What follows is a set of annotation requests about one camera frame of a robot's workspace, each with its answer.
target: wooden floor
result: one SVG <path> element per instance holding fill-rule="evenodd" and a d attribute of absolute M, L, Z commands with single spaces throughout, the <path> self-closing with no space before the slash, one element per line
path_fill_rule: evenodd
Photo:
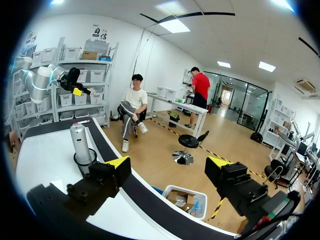
<path fill-rule="evenodd" d="M 177 113 L 181 117 L 179 123 L 189 123 L 189 117 L 179 111 Z M 167 112 L 163 111 L 160 114 L 166 115 Z M 166 120 L 153 119 L 166 127 L 169 126 Z M 208 207 L 204 221 L 223 230 L 236 233 L 245 217 L 239 216 L 227 199 L 223 201 L 216 217 L 210 219 L 220 201 L 216 188 L 204 172 L 206 158 L 211 154 L 199 147 L 191 149 L 190 153 L 194 157 L 194 163 L 191 166 L 179 165 L 172 159 L 174 151 L 184 148 L 179 144 L 178 136 L 152 120 L 145 120 L 144 124 L 149 128 L 149 132 L 145 135 L 138 132 L 138 138 L 134 138 L 132 134 L 129 140 L 129 152 L 122 154 L 123 156 L 130 156 L 131 166 L 134 170 L 150 185 L 161 190 L 164 190 L 168 185 L 176 185 L 205 193 L 208 197 Z M 103 128 L 107 137 L 120 153 L 122 152 L 121 128 L 121 121 L 112 121 L 110 128 Z M 189 131 L 181 127 L 171 129 L 178 134 L 190 134 Z M 271 149 L 250 140 L 252 130 L 214 114 L 207 114 L 206 116 L 202 133 L 207 130 L 210 133 L 202 146 L 211 152 L 234 163 L 241 162 L 249 170 L 260 175 L 265 166 L 270 164 L 268 155 Z M 264 181 L 263 178 L 255 174 L 251 174 L 251 177 L 260 184 Z M 269 185 L 269 196 L 273 196 L 279 190 L 288 191 L 282 187 L 275 190 L 272 183 L 268 182 L 267 184 Z M 295 182 L 294 188 L 302 191 L 298 180 Z M 304 205 L 303 195 L 301 195 L 301 201 L 295 212 L 302 212 Z"/>

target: white sneaker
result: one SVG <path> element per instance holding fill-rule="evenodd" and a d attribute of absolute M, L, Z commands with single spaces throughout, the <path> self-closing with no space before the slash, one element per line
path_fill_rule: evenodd
<path fill-rule="evenodd" d="M 138 127 L 140 128 L 140 131 L 141 131 L 141 133 L 143 133 L 143 134 L 145 134 L 146 132 L 149 131 L 148 128 L 144 125 L 143 122 L 140 122 L 140 123 L 138 124 Z"/>
<path fill-rule="evenodd" d="M 129 151 L 129 142 L 127 140 L 123 140 L 122 142 L 122 152 L 127 153 Z"/>

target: red shirt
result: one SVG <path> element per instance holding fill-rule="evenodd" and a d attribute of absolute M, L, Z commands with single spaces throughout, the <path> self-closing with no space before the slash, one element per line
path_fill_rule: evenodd
<path fill-rule="evenodd" d="M 193 77 L 192 85 L 195 86 L 195 92 L 200 93 L 205 100 L 208 100 L 208 88 L 210 88 L 209 78 L 203 73 L 198 73 Z"/>

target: hair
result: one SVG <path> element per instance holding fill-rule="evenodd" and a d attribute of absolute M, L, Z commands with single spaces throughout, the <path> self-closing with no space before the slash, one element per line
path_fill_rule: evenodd
<path fill-rule="evenodd" d="M 131 80 L 139 80 L 140 82 L 142 82 L 142 80 L 144 79 L 140 74 L 134 74 L 131 78 Z"/>
<path fill-rule="evenodd" d="M 197 68 L 196 66 L 194 66 L 193 68 L 191 68 L 191 71 L 190 71 L 190 72 L 194 72 L 194 71 L 200 72 L 199 68 Z"/>

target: gray pants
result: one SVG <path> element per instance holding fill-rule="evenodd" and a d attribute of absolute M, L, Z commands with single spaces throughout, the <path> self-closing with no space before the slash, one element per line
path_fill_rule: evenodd
<path fill-rule="evenodd" d="M 135 110 L 128 101 L 121 101 L 119 105 L 120 114 L 123 116 L 121 135 L 124 139 L 129 139 L 130 133 L 136 124 L 132 119 Z"/>

